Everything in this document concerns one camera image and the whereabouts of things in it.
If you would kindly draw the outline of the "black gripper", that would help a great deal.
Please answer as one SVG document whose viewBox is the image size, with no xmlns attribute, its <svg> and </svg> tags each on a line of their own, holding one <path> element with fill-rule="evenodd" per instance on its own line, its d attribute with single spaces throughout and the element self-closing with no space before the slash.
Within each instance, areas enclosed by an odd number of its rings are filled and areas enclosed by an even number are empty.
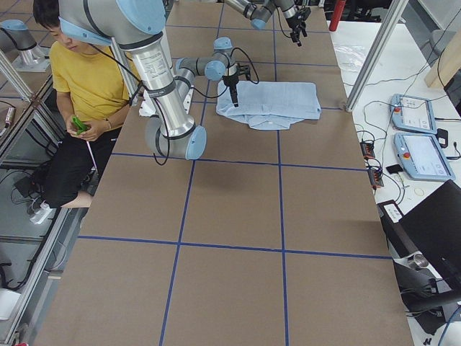
<svg viewBox="0 0 461 346">
<path fill-rule="evenodd" d="M 238 74 L 231 74 L 230 76 L 222 77 L 224 85 L 229 88 L 231 102 L 234 107 L 238 106 L 238 92 L 237 92 L 237 83 L 238 83 Z"/>
<path fill-rule="evenodd" d="M 294 14 L 291 17 L 286 17 L 286 21 L 288 23 L 289 28 L 292 30 L 290 33 L 290 38 L 291 40 L 297 45 L 301 46 L 302 43 L 300 41 L 300 33 L 303 35 L 306 35 L 306 21 L 301 22 L 297 20 L 296 14 Z"/>
</svg>

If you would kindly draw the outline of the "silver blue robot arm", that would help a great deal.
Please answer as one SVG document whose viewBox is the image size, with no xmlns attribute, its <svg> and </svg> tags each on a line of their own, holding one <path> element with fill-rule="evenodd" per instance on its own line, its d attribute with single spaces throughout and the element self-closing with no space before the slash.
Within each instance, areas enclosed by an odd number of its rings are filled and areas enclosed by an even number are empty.
<svg viewBox="0 0 461 346">
<path fill-rule="evenodd" d="M 206 130 L 184 108 L 184 98 L 196 76 L 223 81 L 233 102 L 239 65 L 227 37 L 218 38 L 210 57 L 181 59 L 176 71 L 161 44 L 166 24 L 162 1 L 60 1 L 61 30 L 73 39 L 94 45 L 116 42 L 131 54 L 156 115 L 148 120 L 146 142 L 155 155 L 195 160 L 203 154 Z"/>
<path fill-rule="evenodd" d="M 307 36 L 306 20 L 309 18 L 311 10 L 307 1 L 266 0 L 259 4 L 259 1 L 247 0 L 224 0 L 227 4 L 251 22 L 251 26 L 256 30 L 263 30 L 273 17 L 274 13 L 280 14 L 285 18 L 287 26 L 291 29 L 289 35 L 282 32 L 285 37 L 289 37 L 297 46 L 301 46 L 300 36 Z"/>
</svg>

